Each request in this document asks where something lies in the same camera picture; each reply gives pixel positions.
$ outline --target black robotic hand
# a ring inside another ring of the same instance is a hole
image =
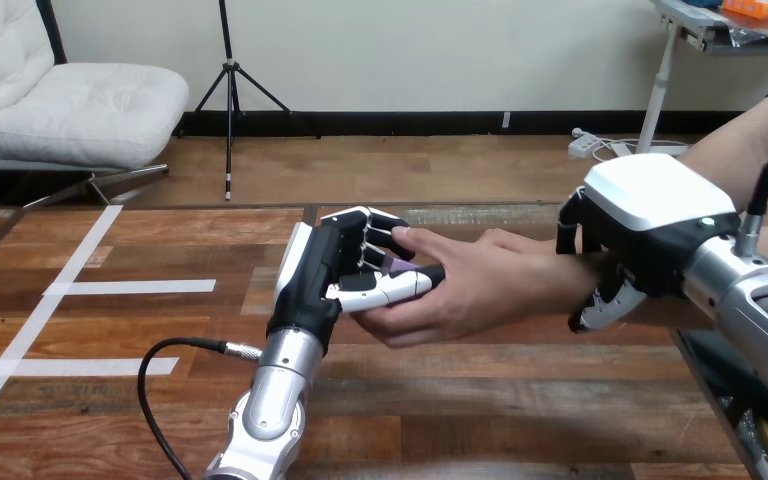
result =
[[[393,305],[439,285],[443,268],[410,263],[415,253],[395,242],[395,227],[409,225],[367,207],[327,215],[315,227],[297,224],[281,262],[268,332],[301,328],[327,349],[341,312]]]

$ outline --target tripod stand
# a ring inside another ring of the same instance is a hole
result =
[[[242,67],[240,67],[240,64],[238,62],[234,61],[234,55],[231,53],[231,34],[228,30],[228,13],[225,10],[225,0],[219,0],[219,15],[222,18],[222,36],[225,40],[225,57],[228,59],[227,62],[225,62],[222,65],[222,72],[219,73],[219,76],[216,77],[216,81],[213,82],[213,85],[210,87],[210,90],[207,91],[207,94],[204,96],[204,98],[201,100],[201,103],[199,103],[198,107],[196,107],[195,113],[198,113],[204,108],[204,104],[207,103],[207,100],[210,98],[211,95],[213,95],[213,92],[216,90],[216,87],[219,86],[219,82],[222,81],[223,78],[226,76],[228,81],[228,106],[227,106],[227,112],[228,112],[228,145],[227,145],[227,154],[226,154],[226,160],[225,160],[225,200],[231,200],[231,147],[234,143],[234,118],[236,117],[239,119],[241,113],[240,113],[240,98],[237,94],[237,74],[243,76],[246,80],[249,81],[252,85],[254,85],[258,90],[263,92],[264,95],[269,97],[270,100],[272,100],[276,105],[278,105],[281,110],[284,111],[291,119],[294,121],[300,122],[303,130],[311,134],[311,136],[316,137],[317,139],[321,138],[319,133],[316,131],[315,128],[313,128],[311,125],[309,125],[303,118],[300,118],[298,115],[294,115],[293,111],[287,108],[286,105],[281,103],[280,100],[275,98],[274,95],[269,93],[267,89],[265,89],[261,84],[257,83],[257,81],[251,77],[248,73],[246,73],[245,70],[243,70]],[[183,127],[178,131],[178,138],[181,138],[184,136],[184,129]]]

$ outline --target wooden table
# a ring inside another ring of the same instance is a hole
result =
[[[294,224],[335,210],[118,208],[28,213],[0,238],[0,479],[176,478],[140,412],[134,359],[171,336],[262,345]],[[558,207],[381,208],[472,240],[492,227],[552,238]],[[86,294],[182,280],[216,283]],[[162,357],[177,361],[150,378],[150,402],[200,476],[253,367],[185,348]],[[747,478],[669,333],[653,327],[576,336],[564,318],[538,318],[390,351],[341,319],[308,415],[290,480]]]

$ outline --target human arm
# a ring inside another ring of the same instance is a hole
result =
[[[723,189],[743,210],[768,161],[768,98],[706,137],[680,160]],[[414,230],[395,236],[408,248],[439,260],[447,272],[446,281],[421,300],[357,316],[367,330],[396,347],[460,338],[533,315],[569,314],[587,301],[599,272],[609,262],[607,257],[556,256],[554,242],[534,242],[504,232],[490,232],[474,246],[459,244],[445,253],[441,248],[447,240],[430,232]],[[760,251],[768,257],[768,227],[761,238]],[[499,280],[507,283],[499,285]],[[518,286],[511,288],[510,283]],[[556,290],[549,291],[547,285]],[[672,297],[647,299],[623,321],[679,328],[711,325],[693,305]]]

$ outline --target robotic arm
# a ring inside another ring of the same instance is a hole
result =
[[[563,206],[557,252],[617,260],[590,301],[570,317],[577,333],[604,328],[647,297],[689,299],[738,349],[768,388],[768,259],[756,247],[768,166],[743,221],[730,198],[677,160],[656,154],[594,167]]]
[[[228,344],[228,353],[258,368],[230,413],[228,444],[205,480],[283,479],[298,456],[305,405],[340,313],[417,298],[443,281],[441,266],[409,262],[413,252],[390,236],[395,226],[408,225],[364,207],[325,217],[317,227],[296,225],[281,261],[266,347]]]

